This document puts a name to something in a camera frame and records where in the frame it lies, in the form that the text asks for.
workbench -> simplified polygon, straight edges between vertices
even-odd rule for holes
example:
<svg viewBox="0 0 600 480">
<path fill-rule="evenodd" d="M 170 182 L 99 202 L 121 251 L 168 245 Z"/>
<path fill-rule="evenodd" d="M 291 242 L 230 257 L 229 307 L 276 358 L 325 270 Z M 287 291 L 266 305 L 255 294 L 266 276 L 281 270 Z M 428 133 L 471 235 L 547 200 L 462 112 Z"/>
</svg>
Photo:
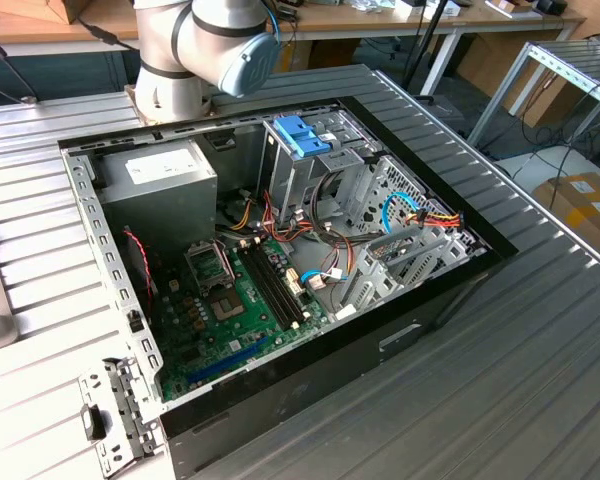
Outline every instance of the workbench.
<svg viewBox="0 0 600 480">
<path fill-rule="evenodd" d="M 523 107 L 530 101 L 530 95 L 538 88 L 537 83 L 540 81 L 540 77 L 549 69 L 552 73 L 578 87 L 584 94 L 598 101 L 591 113 L 573 133 L 573 138 L 581 135 L 598 116 L 600 113 L 600 42 L 598 39 L 528 42 L 520 51 L 518 58 L 480 116 L 469 136 L 470 145 L 478 144 L 485 129 L 491 123 L 491 119 L 500 108 L 502 100 L 531 60 L 537 61 L 540 65 L 527 82 L 516 103 L 511 107 L 511 115 L 518 115 L 524 111 Z"/>
<path fill-rule="evenodd" d="M 272 76 L 225 113 L 353 95 L 520 254 L 443 329 L 196 479 L 600 479 L 600 256 L 391 80 Z M 76 377 L 126 347 L 56 141 L 139 125 L 125 94 L 0 107 L 0 478 L 99 479 Z M 158 455 L 124 480 L 171 479 Z"/>
<path fill-rule="evenodd" d="M 348 5 L 325 6 L 307 4 L 298 10 L 297 41 L 342 38 L 411 36 L 418 31 L 419 16 L 407 21 L 393 9 L 366 14 Z M 115 33 L 121 40 L 137 47 L 138 30 L 135 14 L 128 0 L 94 0 L 84 11 L 85 22 Z M 463 8 L 458 17 L 443 18 L 435 33 L 446 35 L 437 54 L 436 62 L 421 91 L 431 95 L 447 67 L 453 52 L 465 33 L 519 32 L 557 30 L 557 39 L 568 39 L 585 20 L 577 12 L 567 9 L 561 17 L 542 16 L 538 19 L 510 20 L 476 0 L 471 8 Z M 423 22 L 424 32 L 428 21 Z M 283 41 L 293 32 L 286 22 L 280 24 Z M 0 44 L 9 55 L 49 55 L 120 50 L 91 37 L 80 24 L 61 25 L 0 13 Z"/>
</svg>

motherboard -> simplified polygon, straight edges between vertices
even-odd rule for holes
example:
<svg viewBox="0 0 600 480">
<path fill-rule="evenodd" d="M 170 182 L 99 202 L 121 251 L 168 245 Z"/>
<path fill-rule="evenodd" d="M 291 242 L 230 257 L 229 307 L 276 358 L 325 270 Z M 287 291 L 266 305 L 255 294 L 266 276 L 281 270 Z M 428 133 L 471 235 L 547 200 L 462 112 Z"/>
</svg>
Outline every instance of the motherboard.
<svg viewBox="0 0 600 480">
<path fill-rule="evenodd" d="M 190 250 L 186 262 L 155 278 L 160 297 L 152 307 L 151 329 L 164 358 L 160 384 L 165 401 L 328 322 L 310 292 L 291 286 L 294 270 L 275 240 L 227 249 L 226 254 L 223 247 L 202 245 L 201 254 L 193 257 Z M 209 287 L 213 278 L 224 280 Z"/>
</svg>

green circuit board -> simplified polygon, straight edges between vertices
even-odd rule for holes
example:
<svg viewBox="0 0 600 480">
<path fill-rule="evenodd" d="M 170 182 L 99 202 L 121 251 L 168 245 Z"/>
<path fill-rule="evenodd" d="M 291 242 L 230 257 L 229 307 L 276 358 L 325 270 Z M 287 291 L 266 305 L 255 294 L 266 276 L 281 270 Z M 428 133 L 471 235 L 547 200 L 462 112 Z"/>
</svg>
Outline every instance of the green circuit board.
<svg viewBox="0 0 600 480">
<path fill-rule="evenodd" d="M 276 270 L 282 279 L 290 265 L 280 245 L 269 239 L 262 248 L 267 256 L 277 256 L 285 264 Z M 155 279 L 160 298 L 152 308 L 151 329 L 164 360 L 159 377 L 165 401 L 307 337 L 328 322 L 320 304 L 309 297 L 304 302 L 298 300 L 306 312 L 305 321 L 298 328 L 283 331 L 237 253 L 229 251 L 228 259 L 236 276 L 235 293 L 242 304 L 238 308 L 243 311 L 224 320 L 217 318 L 212 307 L 218 290 L 201 296 L 184 259 L 182 265 L 168 270 L 167 276 Z M 208 263 L 204 268 L 217 271 L 210 259 L 204 262 Z M 171 288 L 173 280 L 178 283 L 175 291 Z M 220 289 L 220 295 L 227 291 Z"/>
</svg>

expansion slot bracket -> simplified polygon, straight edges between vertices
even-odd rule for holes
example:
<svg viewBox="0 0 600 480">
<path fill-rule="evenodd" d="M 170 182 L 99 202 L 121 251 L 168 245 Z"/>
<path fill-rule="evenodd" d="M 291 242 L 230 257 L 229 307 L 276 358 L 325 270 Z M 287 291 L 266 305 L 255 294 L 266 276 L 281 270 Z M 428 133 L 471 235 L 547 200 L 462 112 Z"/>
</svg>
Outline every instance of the expansion slot bracket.
<svg viewBox="0 0 600 480">
<path fill-rule="evenodd" d="M 87 439 L 96 444 L 102 475 L 111 478 L 164 448 L 158 420 L 143 423 L 138 399 L 146 385 L 134 358 L 104 360 L 78 379 Z"/>
</svg>

ram slot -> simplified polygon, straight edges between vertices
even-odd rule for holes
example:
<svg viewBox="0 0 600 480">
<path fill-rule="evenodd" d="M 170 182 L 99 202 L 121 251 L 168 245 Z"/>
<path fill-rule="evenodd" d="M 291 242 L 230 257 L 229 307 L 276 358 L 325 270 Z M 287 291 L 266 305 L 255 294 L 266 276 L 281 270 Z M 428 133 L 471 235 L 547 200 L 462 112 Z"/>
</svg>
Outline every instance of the ram slot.
<svg viewBox="0 0 600 480">
<path fill-rule="evenodd" d="M 238 252 L 238 257 L 275 315 L 280 328 L 288 330 L 294 322 L 301 323 L 304 320 L 302 310 L 269 263 L 262 248 L 255 246 L 241 250 Z"/>
</svg>

